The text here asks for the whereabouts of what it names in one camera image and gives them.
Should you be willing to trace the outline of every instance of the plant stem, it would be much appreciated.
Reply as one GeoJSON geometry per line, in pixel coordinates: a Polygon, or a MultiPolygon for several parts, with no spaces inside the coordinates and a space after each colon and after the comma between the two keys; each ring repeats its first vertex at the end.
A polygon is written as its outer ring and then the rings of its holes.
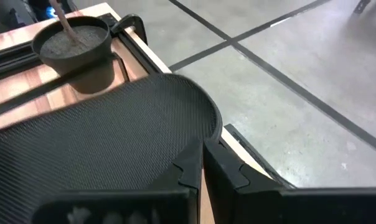
{"type": "Polygon", "coordinates": [[[49,0],[51,6],[54,8],[55,13],[57,14],[59,21],[61,22],[63,29],[65,30],[67,36],[69,39],[75,43],[79,43],[79,39],[77,37],[77,34],[73,29],[70,27],[68,20],[65,17],[65,14],[63,13],[63,10],[60,6],[60,4],[57,2],[57,0],[49,0]]]}

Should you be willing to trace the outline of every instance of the black pot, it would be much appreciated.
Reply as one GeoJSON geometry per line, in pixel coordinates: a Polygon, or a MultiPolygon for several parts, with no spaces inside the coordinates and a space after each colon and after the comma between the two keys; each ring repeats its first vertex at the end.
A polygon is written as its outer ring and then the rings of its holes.
{"type": "MultiPolygon", "coordinates": [[[[61,23],[55,22],[45,28],[43,28],[32,41],[32,49],[44,64],[52,67],[59,75],[65,75],[72,70],[84,67],[100,61],[102,58],[109,57],[111,55],[111,35],[110,28],[108,25],[96,17],[90,16],[79,16],[68,19],[71,27],[76,26],[95,26],[101,27],[107,31],[106,37],[103,42],[96,47],[73,57],[65,58],[50,58],[40,54],[40,50],[50,37],[63,31],[61,23]]],[[[95,93],[101,91],[108,87],[115,77],[113,71],[113,62],[111,60],[106,60],[106,62],[98,64],[93,69],[86,71],[84,75],[81,76],[76,81],[70,83],[74,89],[80,93],[95,93]]]]}

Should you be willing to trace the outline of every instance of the gray floor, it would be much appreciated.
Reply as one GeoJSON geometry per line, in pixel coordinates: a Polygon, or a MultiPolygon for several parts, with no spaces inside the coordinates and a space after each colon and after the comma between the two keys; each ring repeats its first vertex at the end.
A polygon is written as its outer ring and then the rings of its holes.
{"type": "MultiPolygon", "coordinates": [[[[187,1],[183,5],[230,37],[313,0],[187,1]]],[[[99,3],[75,0],[79,8],[99,3]]],[[[170,66],[223,41],[167,0],[108,3],[139,14],[149,46],[170,66]]],[[[376,138],[376,0],[332,0],[240,42],[376,138]]],[[[376,149],[275,80],[232,46],[180,70],[215,100],[286,179],[300,187],[376,186],[376,149]]]]}

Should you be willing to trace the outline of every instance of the soil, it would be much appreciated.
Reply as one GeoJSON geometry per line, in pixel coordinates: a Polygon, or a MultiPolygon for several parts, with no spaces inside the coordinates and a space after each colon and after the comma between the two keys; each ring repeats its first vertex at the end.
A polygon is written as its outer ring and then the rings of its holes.
{"type": "Polygon", "coordinates": [[[72,29],[79,38],[78,43],[70,40],[65,31],[61,31],[44,42],[40,54],[50,58],[73,57],[100,45],[107,35],[107,31],[101,27],[78,26],[72,29]]]}

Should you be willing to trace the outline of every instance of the wooden table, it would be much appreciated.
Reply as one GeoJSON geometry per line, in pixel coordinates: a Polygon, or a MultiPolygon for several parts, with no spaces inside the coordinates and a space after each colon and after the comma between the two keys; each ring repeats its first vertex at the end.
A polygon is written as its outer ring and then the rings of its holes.
{"type": "MultiPolygon", "coordinates": [[[[67,17],[81,15],[100,16],[106,13],[111,13],[117,20],[121,19],[120,16],[117,15],[117,13],[112,10],[112,8],[107,3],[98,4],[96,6],[73,12],[71,14],[68,14],[67,17]]],[[[33,24],[31,26],[0,34],[0,50],[32,40],[36,33],[38,33],[38,31],[40,31],[43,27],[53,23],[54,21],[55,19],[49,19],[47,21],[33,24]]],[[[164,73],[171,72],[169,68],[165,66],[165,64],[153,53],[153,51],[149,49],[149,47],[134,33],[134,30],[132,28],[127,28],[125,31],[164,73]]],[[[141,64],[136,61],[136,59],[132,56],[128,49],[118,39],[113,39],[112,49],[125,61],[128,76],[131,81],[143,78],[147,75],[145,69],[141,66],[141,64]]],[[[46,95],[36,98],[16,109],[10,110],[9,112],[0,115],[0,128],[9,126],[12,123],[21,121],[31,116],[56,110],[57,108],[62,108],[64,106],[109,91],[110,89],[124,82],[121,70],[116,62],[114,62],[114,67],[115,80],[106,90],[103,90],[94,95],[84,95],[76,92],[70,85],[66,84],[54,91],[49,92],[46,95]]],[[[14,96],[20,95],[21,93],[36,86],[49,82],[57,77],[58,74],[50,67],[46,65],[40,65],[38,67],[0,80],[0,103],[14,96]]],[[[225,129],[223,129],[222,138],[247,164],[251,165],[261,173],[269,176],[249,155],[249,153],[247,153],[246,150],[242,148],[241,145],[225,129]]],[[[204,175],[202,175],[201,199],[201,223],[214,223],[209,195],[207,193],[207,188],[204,181],[204,175]]]]}

